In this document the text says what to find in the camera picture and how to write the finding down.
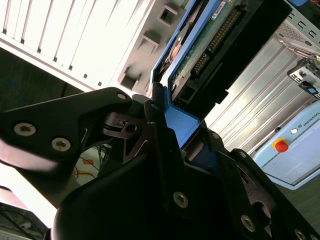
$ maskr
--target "screw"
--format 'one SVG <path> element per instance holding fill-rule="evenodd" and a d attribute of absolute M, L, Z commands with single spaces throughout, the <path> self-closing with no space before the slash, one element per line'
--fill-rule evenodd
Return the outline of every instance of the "screw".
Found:
<path fill-rule="evenodd" d="M 175 204 L 177 204 L 182 209 L 187 208 L 189 205 L 189 201 L 188 201 L 187 196 L 180 191 L 176 191 L 173 194 L 173 200 L 174 200 Z"/>
<path fill-rule="evenodd" d="M 212 132 L 212 136 L 213 136 L 215 139 L 219 139 L 219 135 L 216 134 L 215 132 Z"/>
<path fill-rule="evenodd" d="M 155 105 L 154 103 L 151 103 L 151 107 L 153 107 L 154 109 L 159 109 L 159 107 L 157 105 Z"/>
<path fill-rule="evenodd" d="M 305 235 L 299 229 L 294 230 L 295 235 L 298 237 L 299 240 L 307 240 Z"/>
<path fill-rule="evenodd" d="M 20 136 L 28 137 L 36 133 L 36 127 L 30 123 L 21 122 L 14 126 L 14 132 Z"/>
<path fill-rule="evenodd" d="M 118 93 L 117 94 L 118 98 L 122 99 L 122 100 L 126 100 L 127 97 L 125 95 L 123 95 L 122 93 Z"/>
<path fill-rule="evenodd" d="M 239 152 L 240 156 L 243 157 L 244 159 L 246 158 L 246 154 L 243 151 Z"/>
<path fill-rule="evenodd" d="M 254 222 L 247 215 L 241 216 L 241 222 L 243 226 L 245 226 L 245 228 L 248 229 L 248 231 L 253 233 L 256 230 Z"/>
<path fill-rule="evenodd" d="M 315 235 L 311 234 L 310 235 L 311 240 L 319 240 Z"/>
<path fill-rule="evenodd" d="M 71 143 L 63 137 L 57 137 L 52 140 L 51 146 L 54 150 L 65 152 L 71 148 Z"/>

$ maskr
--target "blue cable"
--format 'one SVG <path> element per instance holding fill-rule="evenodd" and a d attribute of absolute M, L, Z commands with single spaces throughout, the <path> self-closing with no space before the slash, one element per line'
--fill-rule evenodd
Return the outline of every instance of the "blue cable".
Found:
<path fill-rule="evenodd" d="M 13 87 L 16 90 L 16 92 L 19 94 L 19 97 L 20 97 L 20 107 L 24 106 L 24 96 L 21 93 L 21 91 L 19 90 L 19 88 L 16 85 L 14 85 L 11 81 L 3 79 L 2 77 L 0 77 L 0 80 L 2 80 L 5 83 L 11 85 L 11 87 Z"/>

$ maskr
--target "gray floor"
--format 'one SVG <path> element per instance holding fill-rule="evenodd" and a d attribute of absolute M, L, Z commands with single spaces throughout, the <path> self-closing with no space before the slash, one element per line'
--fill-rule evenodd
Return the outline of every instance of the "gray floor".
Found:
<path fill-rule="evenodd" d="M 21 106 L 13 83 L 23 94 L 24 105 L 40 103 L 81 91 L 0 49 L 0 111 Z M 283 194 L 320 233 L 320 176 L 296 191 L 279 187 Z"/>

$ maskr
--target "red emergency stop button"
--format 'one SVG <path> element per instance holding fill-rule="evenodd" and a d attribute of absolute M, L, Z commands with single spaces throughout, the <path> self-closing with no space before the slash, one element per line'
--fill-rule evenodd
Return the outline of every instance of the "red emergency stop button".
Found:
<path fill-rule="evenodd" d="M 277 150 L 279 153 L 284 153 L 289 149 L 289 145 L 285 141 L 278 141 L 274 145 L 275 150 Z"/>

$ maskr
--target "circuit board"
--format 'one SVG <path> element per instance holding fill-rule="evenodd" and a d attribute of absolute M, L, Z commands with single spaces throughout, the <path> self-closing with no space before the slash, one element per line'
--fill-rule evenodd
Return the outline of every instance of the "circuit board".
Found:
<path fill-rule="evenodd" d="M 238 6 L 241 1 L 221 1 L 207 22 L 196 42 L 182 61 L 178 70 L 171 79 L 173 104 L 183 108 L 185 101 L 191 100 L 192 95 L 197 90 L 197 76 L 209 59 L 214 58 L 215 51 L 228 34 L 234 23 L 241 15 Z M 189 80 L 193 81 L 193 87 L 181 89 Z"/>

